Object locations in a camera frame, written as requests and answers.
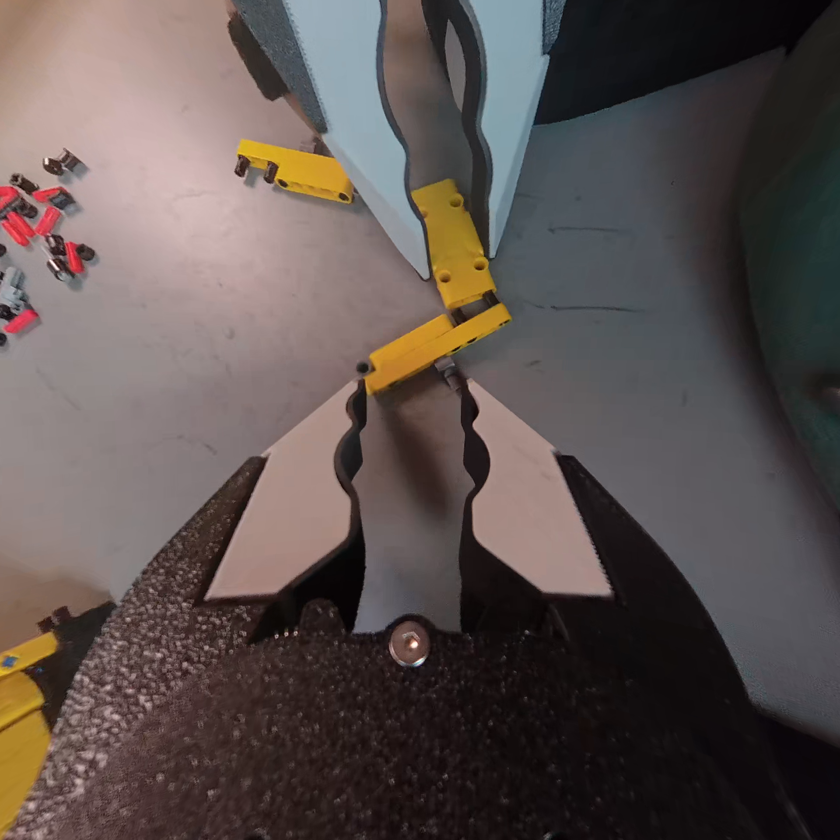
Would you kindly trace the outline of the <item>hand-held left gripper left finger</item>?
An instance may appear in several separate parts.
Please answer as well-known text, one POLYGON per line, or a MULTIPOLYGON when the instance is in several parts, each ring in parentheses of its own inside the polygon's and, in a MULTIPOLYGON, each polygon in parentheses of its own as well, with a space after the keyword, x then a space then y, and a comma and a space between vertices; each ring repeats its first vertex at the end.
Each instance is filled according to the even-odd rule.
POLYGON ((361 506, 353 481, 363 463, 366 391, 354 380, 259 457, 203 589, 210 605, 264 605, 257 633, 299 625, 322 600, 354 629, 364 587, 361 506))

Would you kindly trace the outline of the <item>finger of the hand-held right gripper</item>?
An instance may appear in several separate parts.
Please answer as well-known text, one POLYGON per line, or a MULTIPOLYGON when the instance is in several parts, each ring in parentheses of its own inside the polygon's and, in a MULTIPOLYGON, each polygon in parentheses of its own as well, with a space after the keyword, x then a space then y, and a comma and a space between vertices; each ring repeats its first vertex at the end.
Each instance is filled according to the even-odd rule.
POLYGON ((427 2, 427 32, 469 147, 469 211, 485 255, 494 258, 549 68, 552 4, 427 2))
POLYGON ((408 264, 432 274, 408 185, 408 150, 385 92, 386 2, 285 2, 326 130, 325 143, 408 264))

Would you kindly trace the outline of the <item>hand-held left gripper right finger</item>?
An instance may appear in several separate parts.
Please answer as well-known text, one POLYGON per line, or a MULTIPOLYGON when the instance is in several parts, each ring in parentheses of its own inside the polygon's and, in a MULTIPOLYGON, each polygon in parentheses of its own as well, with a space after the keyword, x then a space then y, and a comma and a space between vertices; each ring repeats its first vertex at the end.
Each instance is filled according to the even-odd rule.
POLYGON ((463 465, 472 481, 459 543, 460 628, 543 628, 562 602, 615 592, 556 447, 474 380, 463 380, 463 465))

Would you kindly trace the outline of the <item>yellow lego beam assembly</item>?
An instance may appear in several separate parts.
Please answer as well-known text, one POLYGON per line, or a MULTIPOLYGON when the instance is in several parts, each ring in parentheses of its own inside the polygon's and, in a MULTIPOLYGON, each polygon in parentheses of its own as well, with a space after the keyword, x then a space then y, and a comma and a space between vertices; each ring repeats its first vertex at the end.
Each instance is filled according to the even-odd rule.
POLYGON ((486 296, 474 312, 457 308, 441 314, 370 353, 364 374, 366 393, 372 396, 388 391, 510 321, 508 308, 493 296, 486 296))
POLYGON ((234 173, 245 179, 251 172, 271 187, 289 193, 352 204, 354 185, 333 157, 313 152, 241 140, 234 173))

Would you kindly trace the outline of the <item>yellow lego panel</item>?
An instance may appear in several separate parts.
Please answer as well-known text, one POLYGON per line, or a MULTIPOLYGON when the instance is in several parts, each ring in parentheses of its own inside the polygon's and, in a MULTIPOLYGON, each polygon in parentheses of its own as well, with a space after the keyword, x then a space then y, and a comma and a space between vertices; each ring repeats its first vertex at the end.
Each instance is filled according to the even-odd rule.
POLYGON ((412 191, 427 234, 432 276, 449 311, 496 291, 476 227, 456 182, 447 179, 412 191))

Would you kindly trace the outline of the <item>pile of small lego parts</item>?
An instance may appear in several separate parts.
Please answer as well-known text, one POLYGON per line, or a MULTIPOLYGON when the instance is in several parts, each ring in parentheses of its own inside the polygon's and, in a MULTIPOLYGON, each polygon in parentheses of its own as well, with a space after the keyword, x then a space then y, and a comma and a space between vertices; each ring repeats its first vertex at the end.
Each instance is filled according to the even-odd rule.
POLYGON ((48 273, 64 286, 75 286, 86 279, 88 269, 98 261, 97 251, 89 244, 63 235, 64 219, 79 211, 77 199, 66 180, 86 170, 80 158, 69 149, 41 162, 54 184, 40 185, 25 173, 15 171, 1 184, 1 347, 11 339, 33 329, 40 316, 27 287, 25 273, 14 266, 7 255, 7 243, 21 249, 40 247, 48 273))

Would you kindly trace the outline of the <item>yellow black lego truck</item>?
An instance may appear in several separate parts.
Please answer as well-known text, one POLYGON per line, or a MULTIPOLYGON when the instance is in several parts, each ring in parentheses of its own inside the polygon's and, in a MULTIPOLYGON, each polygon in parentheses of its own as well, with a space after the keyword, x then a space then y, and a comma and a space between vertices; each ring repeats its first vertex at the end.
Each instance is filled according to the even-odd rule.
POLYGON ((70 685, 112 601, 73 615, 62 606, 38 623, 38 634, 1 654, 1 835, 43 768, 70 685))

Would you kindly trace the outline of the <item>black padded wrist rest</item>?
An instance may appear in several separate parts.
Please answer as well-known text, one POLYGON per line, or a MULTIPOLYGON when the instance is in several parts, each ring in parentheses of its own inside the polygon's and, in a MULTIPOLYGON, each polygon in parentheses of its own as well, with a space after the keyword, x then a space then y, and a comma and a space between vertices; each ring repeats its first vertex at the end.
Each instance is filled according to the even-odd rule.
POLYGON ((534 122, 608 109, 730 67, 790 50, 827 1, 569 1, 534 122))

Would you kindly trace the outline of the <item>person's green hoodie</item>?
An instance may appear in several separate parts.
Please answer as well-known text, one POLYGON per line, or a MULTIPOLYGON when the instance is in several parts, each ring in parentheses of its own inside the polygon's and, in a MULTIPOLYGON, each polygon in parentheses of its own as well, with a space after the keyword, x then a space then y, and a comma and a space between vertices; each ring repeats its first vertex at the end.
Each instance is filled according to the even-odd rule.
POLYGON ((839 419, 811 396, 839 375, 839 3, 785 58, 738 181, 752 319, 784 413, 834 506, 839 419))

